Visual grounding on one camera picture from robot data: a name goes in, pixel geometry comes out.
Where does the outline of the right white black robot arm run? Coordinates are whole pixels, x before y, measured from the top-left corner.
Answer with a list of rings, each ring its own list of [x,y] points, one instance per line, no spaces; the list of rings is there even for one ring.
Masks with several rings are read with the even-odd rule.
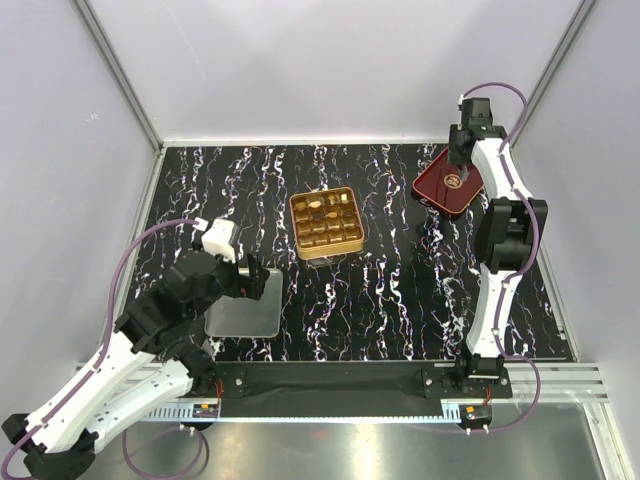
[[[462,175],[475,169],[489,199],[474,245],[479,297],[449,383],[462,396],[507,399],[512,389],[506,327],[517,287],[536,260],[548,205],[536,200],[518,175],[502,127],[453,124],[448,161]]]

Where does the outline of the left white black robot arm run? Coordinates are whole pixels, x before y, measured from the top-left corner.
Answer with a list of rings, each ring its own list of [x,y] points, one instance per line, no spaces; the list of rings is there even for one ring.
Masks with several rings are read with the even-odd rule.
[[[269,276],[254,255],[247,274],[220,255],[183,255],[125,307],[94,357],[51,400],[4,421],[10,452],[24,452],[32,479],[77,479],[156,406],[208,394],[219,380],[203,348],[204,313],[223,297],[260,299]]]

